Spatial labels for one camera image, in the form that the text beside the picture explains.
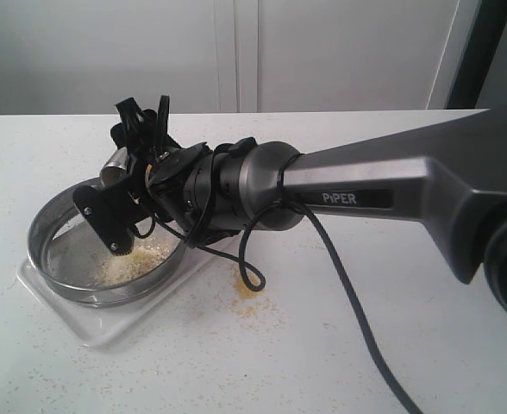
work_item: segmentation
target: white tray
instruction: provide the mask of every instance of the white tray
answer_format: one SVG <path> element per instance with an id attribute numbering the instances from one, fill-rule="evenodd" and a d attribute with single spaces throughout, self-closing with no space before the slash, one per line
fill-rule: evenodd
<path id="1" fill-rule="evenodd" d="M 227 250 L 233 240 L 232 238 L 224 239 L 211 247 L 217 250 Z M 37 301 L 52 309 L 59 316 L 82 345 L 94 348 L 108 345 L 120 337 L 213 257 L 215 256 L 202 250 L 187 250 L 183 261 L 176 270 L 180 276 L 171 285 L 153 291 L 144 298 L 129 304 L 109 308 L 85 307 L 62 298 L 48 287 L 29 260 L 22 263 L 17 276 Z"/>

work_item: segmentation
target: speckled countertop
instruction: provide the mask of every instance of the speckled countertop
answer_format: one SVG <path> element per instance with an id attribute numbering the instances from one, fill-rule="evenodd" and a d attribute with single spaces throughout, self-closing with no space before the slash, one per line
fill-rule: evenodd
<path id="1" fill-rule="evenodd" d="M 175 115 L 182 144 L 256 136 L 302 152 L 469 112 Z M 97 175 L 115 116 L 0 116 L 0 413 L 403 412 L 306 222 L 252 237 L 260 294 L 213 260 L 119 342 L 84 348 L 16 280 L 54 194 Z M 457 282 L 422 226 L 323 217 L 391 368 L 426 412 L 507 412 L 507 315 Z"/>

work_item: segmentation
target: stainless steel bowl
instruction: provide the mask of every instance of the stainless steel bowl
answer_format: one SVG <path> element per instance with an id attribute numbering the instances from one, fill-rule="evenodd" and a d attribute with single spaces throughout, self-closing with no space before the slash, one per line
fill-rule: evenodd
<path id="1" fill-rule="evenodd" d="M 78 185 L 100 186 L 101 183 L 100 179 L 89 179 Z M 80 304 L 104 307 L 136 300 L 178 278 L 175 270 L 183 259 L 186 246 L 158 226 L 147 239 L 135 240 L 134 251 L 148 248 L 151 252 L 153 248 L 165 246 L 166 258 L 153 261 L 154 256 L 149 256 L 148 263 L 153 268 L 145 269 L 144 274 L 136 279 L 110 284 L 114 263 L 111 260 L 119 260 L 119 266 L 121 260 L 133 260 L 133 255 L 113 256 L 79 215 L 72 201 L 73 190 L 78 185 L 64 190 L 45 204 L 28 232 L 29 259 L 53 291 Z M 117 268 L 120 272 L 125 269 L 125 266 Z"/>

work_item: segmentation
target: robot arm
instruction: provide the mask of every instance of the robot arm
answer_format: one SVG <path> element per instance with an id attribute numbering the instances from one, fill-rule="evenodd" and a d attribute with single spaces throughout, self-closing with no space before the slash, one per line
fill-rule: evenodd
<path id="1" fill-rule="evenodd" d="M 122 123 L 112 137 L 128 151 L 122 173 L 101 190 L 74 193 L 114 254 L 130 252 L 145 211 L 177 222 L 196 247 L 235 235 L 267 206 L 293 200 L 319 214 L 422 223 L 463 283 L 486 262 L 507 310 L 507 107 L 300 154 L 253 138 L 213 151 L 204 143 L 181 148 L 166 132 L 168 105 L 163 97 L 156 116 L 133 100 L 120 103 Z M 91 210 L 102 214 L 87 215 Z M 300 220 L 275 209 L 256 229 L 285 230 Z"/>

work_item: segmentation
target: metal bowl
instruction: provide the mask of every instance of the metal bowl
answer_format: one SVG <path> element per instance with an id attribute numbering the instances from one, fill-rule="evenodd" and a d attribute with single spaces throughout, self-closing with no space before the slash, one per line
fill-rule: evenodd
<path id="1" fill-rule="evenodd" d="M 89 179 L 61 192 L 39 211 L 28 232 L 29 259 L 53 291 L 73 302 L 105 307 L 136 300 L 178 278 L 175 270 L 185 253 L 184 243 L 157 226 L 147 239 L 135 240 L 134 252 L 148 256 L 113 256 L 73 205 L 78 185 L 101 183 Z M 145 257 L 147 262 L 137 261 Z M 144 273 L 128 280 L 129 269 Z M 112 278 L 114 273 L 123 278 Z"/>

